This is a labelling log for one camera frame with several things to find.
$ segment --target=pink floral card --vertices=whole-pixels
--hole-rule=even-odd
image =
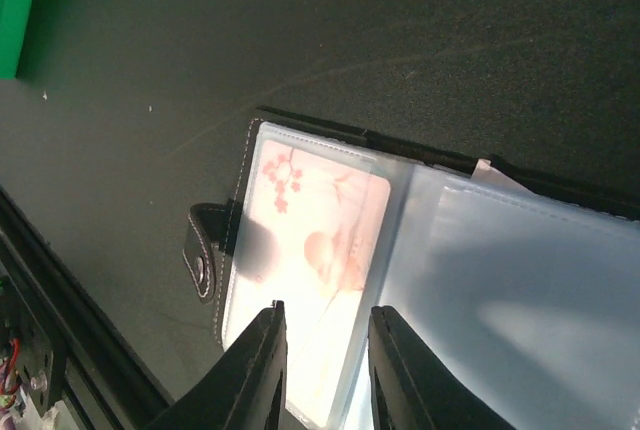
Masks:
[[[268,139],[254,156],[252,172],[243,217],[246,241],[243,246],[241,232],[237,248],[259,258],[234,257],[239,263],[225,340],[233,341],[265,304],[283,300],[287,407],[308,426],[323,428],[390,184],[367,171]],[[252,228],[260,229],[257,237],[250,235]]]

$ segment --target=card holder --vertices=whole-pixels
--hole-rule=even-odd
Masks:
[[[230,344],[233,335],[236,333],[235,330],[229,332],[229,319],[234,317],[232,315],[233,312],[228,314],[233,307],[231,300],[234,296],[238,296],[238,293],[233,293],[236,283],[232,281],[234,278],[234,263],[237,270],[237,264],[239,263],[237,259],[246,256],[245,247],[251,240],[251,238],[243,240],[251,235],[249,235],[250,232],[247,233],[246,222],[245,230],[242,230],[242,221],[246,216],[248,202],[250,202],[252,195],[255,193],[251,187],[251,182],[252,178],[255,179],[260,172],[260,162],[257,158],[262,148],[261,142],[265,139],[281,145],[289,145],[295,148],[296,151],[304,151],[317,157],[328,158],[341,165],[355,166],[358,171],[369,176],[368,178],[379,177],[389,181],[390,193],[385,216],[376,242],[376,249],[372,256],[366,285],[355,311],[355,317],[352,320],[349,319],[349,321],[352,321],[352,333],[346,344],[347,351],[344,353],[343,367],[335,385],[335,393],[331,404],[324,404],[320,415],[307,415],[309,413],[308,410],[299,408],[301,406],[296,406],[293,402],[288,405],[288,408],[309,428],[334,428],[345,418],[349,422],[347,424],[348,428],[369,428],[370,409],[368,406],[371,396],[368,393],[369,389],[366,383],[368,381],[367,372],[365,366],[362,365],[363,345],[365,342],[364,328],[366,325],[362,325],[361,322],[366,321],[372,302],[394,305],[402,310],[401,313],[408,318],[414,328],[420,330],[419,333],[425,338],[425,335],[429,333],[429,330],[424,327],[428,319],[425,320],[420,316],[421,307],[404,307],[409,302],[406,296],[403,295],[406,295],[406,292],[412,289],[413,291],[419,291],[418,286],[412,285],[411,279],[408,277],[412,272],[419,271],[422,274],[428,274],[430,269],[437,268],[437,262],[434,261],[434,257],[438,255],[438,252],[434,253],[432,251],[435,248],[433,245],[444,237],[449,238],[453,242],[450,243],[453,245],[458,237],[456,237],[457,234],[452,229],[460,227],[458,230],[463,232],[464,228],[462,227],[466,225],[471,228],[471,224],[474,222],[477,224],[479,218],[484,218],[489,222],[492,219],[495,220],[496,210],[494,208],[494,214],[486,211],[484,213],[480,212],[483,215],[482,217],[478,217],[477,215],[479,214],[476,214],[475,220],[466,220],[466,224],[462,223],[465,218],[469,218],[473,214],[469,213],[469,211],[457,213],[448,211],[447,209],[454,208],[451,207],[451,202],[456,202],[457,207],[463,208],[465,205],[463,202],[470,202],[471,200],[469,199],[470,197],[466,200],[461,199],[460,195],[476,195],[477,197],[477,192],[481,190],[485,193],[495,192],[496,190],[482,185],[474,186],[464,178],[455,177],[446,172],[433,170],[425,166],[425,164],[444,166],[457,172],[470,174],[475,166],[475,159],[444,152],[438,153],[433,149],[418,147],[374,134],[373,132],[367,132],[366,130],[336,125],[330,122],[321,122],[317,119],[306,117],[291,118],[290,115],[278,111],[258,112],[248,127],[241,172],[238,183],[234,188],[233,198],[225,205],[212,206],[208,209],[208,212],[206,211],[206,206],[200,208],[200,211],[192,210],[187,242],[185,243],[185,262],[201,301],[203,303],[212,303],[213,305],[214,331],[223,347]],[[347,153],[345,154],[340,149],[346,149]],[[516,178],[520,174],[514,169],[510,169],[508,173]],[[534,182],[534,187],[538,194],[558,198],[567,203],[587,205],[598,211],[606,211],[628,218],[637,218],[638,208],[640,207],[632,199],[629,200],[620,196],[609,198],[607,193],[601,189],[584,188],[571,182],[558,182],[553,178],[545,179],[540,175],[532,176],[526,173],[524,175],[529,179],[528,181]],[[272,196],[274,197],[271,202],[273,205],[275,204],[277,192]],[[473,200],[475,205],[485,205],[486,208],[491,206],[487,201],[482,203],[481,199],[476,197]],[[545,199],[537,196],[521,198],[522,200],[512,200],[511,204],[506,204],[503,201],[498,205],[498,209],[504,210],[511,207],[518,209],[525,205],[523,203],[525,201],[545,201]],[[567,209],[566,205],[561,205],[557,202],[553,202],[553,205],[556,205],[554,208],[558,211],[560,220],[566,219],[567,211],[569,213],[573,211],[570,208]],[[574,210],[581,215],[580,218],[593,221],[594,215],[592,212]],[[413,227],[409,225],[412,217],[415,217],[413,218]],[[602,222],[605,227],[612,225],[612,219],[609,216],[602,216],[602,218],[604,219]],[[622,222],[621,224],[628,230],[629,222]],[[429,235],[433,232],[438,233],[439,238],[430,239]],[[487,232],[485,232],[484,236],[486,238],[490,237]],[[209,260],[204,258],[206,249],[210,250],[211,258]],[[424,255],[422,257],[417,255],[415,249],[418,252],[423,252]],[[404,255],[404,259],[398,258],[399,255]],[[204,268],[211,272],[209,280],[201,278],[198,273],[198,267],[194,266],[197,265],[199,256],[203,258]],[[420,260],[420,258],[422,258],[422,263],[416,266],[415,261]],[[396,277],[398,272],[401,272],[407,278],[387,278],[389,272],[394,272]],[[463,284],[458,285],[457,289],[464,288]],[[431,292],[429,294],[431,295],[430,301],[433,303],[442,301],[443,295],[446,293]],[[414,295],[414,302],[420,301],[419,295],[419,293]],[[251,300],[252,298],[249,294],[246,294],[239,301]],[[438,312],[446,312],[446,308],[449,308],[446,302],[442,303],[444,306]],[[292,311],[289,304],[287,304],[287,309],[289,314]],[[554,395],[551,391],[547,392],[547,394]],[[514,395],[517,396],[516,391],[507,395],[506,404],[502,401],[498,402],[498,406],[502,405],[501,408],[510,417],[524,419],[525,427],[527,421],[529,425],[531,422],[542,423],[542,420],[536,420],[535,415],[522,417],[521,414],[517,414],[517,405],[513,407],[508,402],[509,398],[516,398]],[[548,428],[553,427],[553,425],[547,425],[549,421],[544,423]]]

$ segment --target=table surface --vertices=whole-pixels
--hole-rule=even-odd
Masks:
[[[34,0],[0,182],[179,397],[219,357],[181,261],[269,104],[640,195],[640,0]]]

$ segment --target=green object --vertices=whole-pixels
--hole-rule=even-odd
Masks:
[[[0,78],[16,76],[31,0],[0,0]]]

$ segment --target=white stitching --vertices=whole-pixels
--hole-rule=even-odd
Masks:
[[[196,288],[197,288],[198,295],[200,296],[200,298],[204,298],[204,297],[207,296],[207,294],[209,293],[209,289],[211,288],[211,278],[209,277],[209,274],[211,273],[211,261],[209,260],[209,254],[207,252],[207,249],[204,246],[204,240],[202,239],[202,235],[200,235],[200,232],[198,231],[198,227],[196,227],[196,224],[193,221],[193,218],[191,217],[191,214],[189,214],[187,216],[187,218],[189,219],[189,223],[193,227],[193,231],[196,232],[196,236],[198,237],[198,240],[200,241],[200,247],[202,247],[202,253],[204,253],[204,260],[206,262],[205,268],[206,268],[207,271],[205,272],[205,278],[207,279],[207,287],[205,288],[204,293],[200,292],[200,286],[197,283],[196,274],[194,273],[193,269],[191,268],[191,265],[189,265],[189,270],[191,271],[191,275],[193,276],[193,281],[196,282]]]
[[[191,278],[193,279],[193,283],[196,286],[196,292],[198,292],[198,296],[200,298],[206,297],[206,295],[207,295],[206,292],[205,292],[204,295],[202,293],[200,293],[200,286],[198,285],[198,282],[197,282],[197,279],[196,279],[196,274],[193,271],[193,268],[191,268],[191,264],[189,263],[189,259],[187,258],[187,254],[185,253],[184,250],[182,250],[182,258],[184,259],[184,263],[186,263],[187,267],[189,268],[189,272],[191,273]]]
[[[238,181],[236,183],[236,190],[233,195],[233,200],[231,202],[232,206],[231,206],[231,210],[229,211],[229,220],[227,221],[227,231],[224,239],[224,246],[222,247],[222,264],[220,265],[220,282],[222,282],[222,273],[224,272],[224,268],[225,268],[224,265],[227,258],[227,245],[229,243],[229,232],[231,230],[231,222],[233,220],[233,211],[235,210],[234,204],[236,202],[236,199],[238,198],[238,192],[240,191],[240,183],[242,182],[242,175],[244,173],[245,165],[247,162],[247,153],[249,152],[249,141],[251,140],[251,131],[253,130],[253,126],[255,125],[255,123],[258,121],[263,122],[264,119],[262,118],[252,119],[251,122],[249,123],[249,130],[247,131],[247,140],[244,144],[244,154],[242,155],[242,165],[240,166],[240,175],[238,176]],[[231,273],[231,276],[229,278],[229,288],[231,288],[231,285],[233,282],[233,272],[230,272],[230,273]],[[216,330],[216,333],[217,333],[218,319],[220,318],[220,300],[222,300],[222,288],[220,288],[220,291],[218,292],[218,296],[216,298],[216,311],[213,318],[213,328],[214,330]],[[218,339],[220,340],[220,343],[222,343],[222,335],[224,333],[225,333],[225,328],[222,328],[220,335],[218,335]]]

